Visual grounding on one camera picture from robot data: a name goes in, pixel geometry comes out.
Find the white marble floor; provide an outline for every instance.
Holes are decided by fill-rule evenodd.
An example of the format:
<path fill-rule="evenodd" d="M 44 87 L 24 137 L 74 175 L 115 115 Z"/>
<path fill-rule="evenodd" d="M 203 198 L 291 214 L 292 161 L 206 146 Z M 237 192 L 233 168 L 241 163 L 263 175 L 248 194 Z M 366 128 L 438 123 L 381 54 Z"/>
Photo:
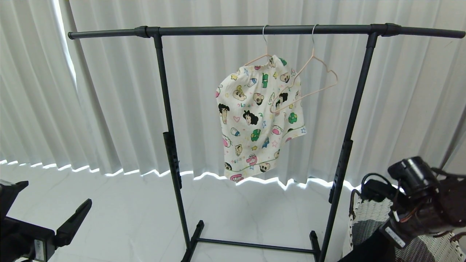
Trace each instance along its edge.
<path fill-rule="evenodd" d="M 176 262 L 185 244 L 170 175 L 105 177 L 88 170 L 58 171 L 42 166 L 1 165 L 4 180 L 29 180 L 8 216 L 57 229 L 87 198 L 93 205 L 71 245 L 57 250 L 51 262 Z M 199 220 L 202 237 L 310 248 L 309 233 L 322 245 L 330 204 L 329 188 L 277 182 L 183 176 L 182 195 L 190 234 Z M 327 254 L 337 261 L 348 224 L 350 190 L 344 187 Z M 291 252 L 199 243 L 192 262 L 313 262 Z"/>

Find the black metal clothes rack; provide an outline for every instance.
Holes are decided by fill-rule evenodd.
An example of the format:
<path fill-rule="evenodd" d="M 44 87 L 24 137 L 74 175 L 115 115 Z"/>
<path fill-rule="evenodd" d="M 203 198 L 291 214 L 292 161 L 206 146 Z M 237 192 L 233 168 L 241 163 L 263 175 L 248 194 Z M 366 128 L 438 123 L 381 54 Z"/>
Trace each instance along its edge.
<path fill-rule="evenodd" d="M 346 128 L 343 145 L 340 152 L 340 158 L 336 166 L 336 173 L 334 177 L 333 186 L 330 190 L 329 203 L 331 203 L 327 228 L 322 243 L 322 249 L 319 248 L 319 242 L 315 231 L 311 231 L 309 238 L 311 241 L 312 249 L 302 248 L 289 248 L 280 246 L 270 246 L 254 243 L 244 243 L 235 241 L 225 241 L 216 239 L 201 238 L 201 232 L 204 228 L 204 222 L 200 220 L 196 226 L 194 234 L 191 239 L 189 238 L 188 226 L 186 223 L 186 215 L 183 207 L 183 200 L 181 197 L 181 176 L 179 174 L 178 154 L 175 143 L 175 133 L 173 130 L 173 120 L 171 117 L 171 106 L 168 91 L 167 76 L 165 72 L 165 62 L 162 47 L 162 36 L 168 35 L 253 35 L 253 34 L 311 34 L 313 25 L 301 26 L 267 26 L 263 31 L 263 26 L 243 26 L 243 27 L 178 27 L 178 28 L 161 28 L 161 27 L 148 27 L 141 26 L 134 29 L 122 30 L 104 30 L 104 31 L 90 31 L 90 32 L 69 32 L 70 39 L 78 38 L 95 38 L 95 37 L 111 37 L 111 36 L 139 36 L 143 38 L 154 38 L 155 49 L 157 52 L 158 69 L 160 73 L 160 81 L 162 84 L 162 94 L 165 106 L 165 115 L 168 124 L 168 131 L 163 133 L 165 147 L 167 151 L 168 161 L 170 164 L 171 179 L 173 181 L 173 188 L 175 190 L 175 197 L 178 204 L 179 216 L 181 219 L 181 226 L 183 228 L 183 235 L 186 243 L 186 252 L 182 262 L 191 261 L 196 245 L 199 242 L 226 244 L 241 247 L 251 248 L 264 248 L 280 251 L 291 251 L 299 253 L 313 254 L 316 261 L 324 262 L 327 249 L 329 247 L 330 236 L 332 233 L 333 224 L 335 222 L 336 211 L 338 202 L 342 192 L 343 181 L 346 174 L 346 168 L 350 158 L 350 152 L 353 145 L 351 135 L 356 122 L 356 116 L 363 95 L 364 86 L 366 83 L 369 66 L 376 46 L 377 38 L 379 36 L 388 37 L 399 34 L 404 35 L 422 35 L 422 36 L 437 36 L 448 38 L 463 38 L 465 37 L 464 31 L 444 30 L 433 28 L 412 28 L 402 27 L 392 23 L 386 24 L 371 24 L 371 25 L 317 25 L 314 28 L 314 34 L 367 34 L 367 45 L 364 54 L 363 64 L 359 80 L 356 87 L 356 93 L 349 114 L 348 125 Z"/>

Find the clothes hanger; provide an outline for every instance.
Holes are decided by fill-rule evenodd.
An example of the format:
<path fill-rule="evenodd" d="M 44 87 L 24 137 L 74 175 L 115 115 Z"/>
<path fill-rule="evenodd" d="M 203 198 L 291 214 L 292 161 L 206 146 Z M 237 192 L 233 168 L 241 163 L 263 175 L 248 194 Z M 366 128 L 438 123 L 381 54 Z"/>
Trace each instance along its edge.
<path fill-rule="evenodd" d="M 271 55 L 268 54 L 267 39 L 265 39 L 265 35 L 264 35 L 264 29 L 265 29 L 266 26 L 268 26 L 268 25 L 264 25 L 264 28 L 262 29 L 262 37 L 264 38 L 264 41 L 265 41 L 265 55 L 260 56 L 260 57 L 258 57 L 256 59 L 252 60 L 252 61 L 247 62 L 244 66 L 250 65 L 251 63 L 253 63 L 253 62 L 255 62 L 255 61 L 257 61 L 257 60 L 259 60 L 259 59 L 261 59 L 263 57 L 266 57 L 266 56 L 272 57 Z"/>
<path fill-rule="evenodd" d="M 299 72 L 296 74 L 295 78 L 293 79 L 293 82 L 291 83 L 291 86 L 285 86 L 285 87 L 283 87 L 283 89 L 280 90 L 279 94 L 281 94 L 286 88 L 292 87 L 292 86 L 295 84 L 296 78 L 299 76 L 299 74 L 304 70 L 304 68 L 309 64 L 309 62 L 310 62 L 312 59 L 316 59 L 317 61 L 321 62 L 321 63 L 324 65 L 325 70 L 327 71 L 327 73 L 332 73 L 332 74 L 335 76 L 335 83 L 332 84 L 332 85 L 326 86 L 326 87 L 324 87 L 324 88 L 322 88 L 322 89 L 319 89 L 319 90 L 317 90 L 317 91 L 314 91 L 314 92 L 312 92 L 312 93 L 309 93 L 309 94 L 307 94 L 307 95 L 305 95 L 305 96 L 302 96 L 300 99 L 295 100 L 295 101 L 293 101 L 292 103 L 289 103 L 289 104 L 287 104 L 287 105 L 281 105 L 280 108 L 279 108 L 278 110 L 273 111 L 273 110 L 272 110 L 272 107 L 273 107 L 273 105 L 275 104 L 277 98 L 279 97 L 279 96 L 275 96 L 275 99 L 273 100 L 272 105 L 270 105 L 270 109 L 269 109 L 271 113 L 275 113 L 275 114 L 276 114 L 276 113 L 280 112 L 282 109 L 285 109 L 285 108 L 291 106 L 292 104 L 294 104 L 294 103 L 300 101 L 301 99 L 303 99 L 303 98 L 305 98 L 305 97 L 308 97 L 308 96 L 310 96 L 310 95 L 313 95 L 313 94 L 315 94 L 315 93 L 318 93 L 318 92 L 320 92 L 320 91 L 322 91 L 322 90 L 325 90 L 325 89 L 327 89 L 327 88 L 330 88 L 330 87 L 332 87 L 332 86 L 336 86 L 336 84 L 338 84 L 338 76 L 337 76 L 337 74 L 335 73 L 335 71 L 329 70 L 327 64 L 326 64 L 324 61 L 322 61 L 321 59 L 319 59 L 319 58 L 317 58 L 317 57 L 314 56 L 314 46 L 315 46 L 315 43 L 314 43 L 314 29 L 315 29 L 316 26 L 317 26 L 317 24 L 314 25 L 314 27 L 312 28 L 312 55 L 311 55 L 311 58 L 309 58 L 309 60 L 304 64 L 304 66 L 301 68 L 301 70 L 299 70 Z"/>

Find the white woven basket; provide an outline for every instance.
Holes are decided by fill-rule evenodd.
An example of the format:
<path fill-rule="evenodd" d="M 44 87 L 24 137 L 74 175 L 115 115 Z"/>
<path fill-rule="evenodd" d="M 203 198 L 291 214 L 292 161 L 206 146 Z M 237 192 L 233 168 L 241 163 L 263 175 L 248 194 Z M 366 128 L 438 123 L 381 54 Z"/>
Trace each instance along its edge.
<path fill-rule="evenodd" d="M 353 225 L 359 221 L 374 220 L 386 221 L 390 206 L 390 200 L 384 200 L 381 203 L 375 201 L 364 201 L 356 194 L 354 197 L 353 212 L 356 215 L 349 215 L 348 230 L 346 232 L 346 239 L 343 245 L 343 256 L 353 250 Z M 418 237 L 427 247 L 436 262 L 466 262 L 465 254 L 461 251 L 457 241 L 450 242 L 450 238 L 454 233 L 447 234 L 443 237 L 433 238 L 429 236 Z M 417 261 L 415 257 L 411 257 L 411 261 Z"/>

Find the hanger hook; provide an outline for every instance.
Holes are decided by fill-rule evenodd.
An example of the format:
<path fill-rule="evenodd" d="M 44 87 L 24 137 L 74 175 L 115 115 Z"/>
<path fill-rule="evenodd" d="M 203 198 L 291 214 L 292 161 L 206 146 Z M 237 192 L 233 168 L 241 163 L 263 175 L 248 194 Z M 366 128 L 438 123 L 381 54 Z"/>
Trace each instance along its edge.
<path fill-rule="evenodd" d="M 312 28 L 312 47 L 314 47 L 315 43 L 314 43 L 314 29 L 315 27 L 317 26 L 318 24 L 315 24 L 314 27 Z"/>
<path fill-rule="evenodd" d="M 267 39 L 265 39 L 265 35 L 264 35 L 264 30 L 265 30 L 266 26 L 268 26 L 268 25 L 264 25 L 264 28 L 262 29 L 262 37 L 264 38 L 265 45 L 267 45 Z"/>

